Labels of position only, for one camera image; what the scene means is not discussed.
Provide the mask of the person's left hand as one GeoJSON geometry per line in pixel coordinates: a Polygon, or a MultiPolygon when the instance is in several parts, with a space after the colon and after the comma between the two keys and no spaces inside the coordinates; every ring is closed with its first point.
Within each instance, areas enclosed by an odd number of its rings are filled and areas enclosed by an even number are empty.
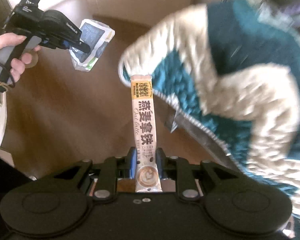
{"type": "Polygon", "coordinates": [[[0,35],[0,87],[14,87],[25,68],[37,64],[41,41],[41,38],[32,34],[0,35]]]}

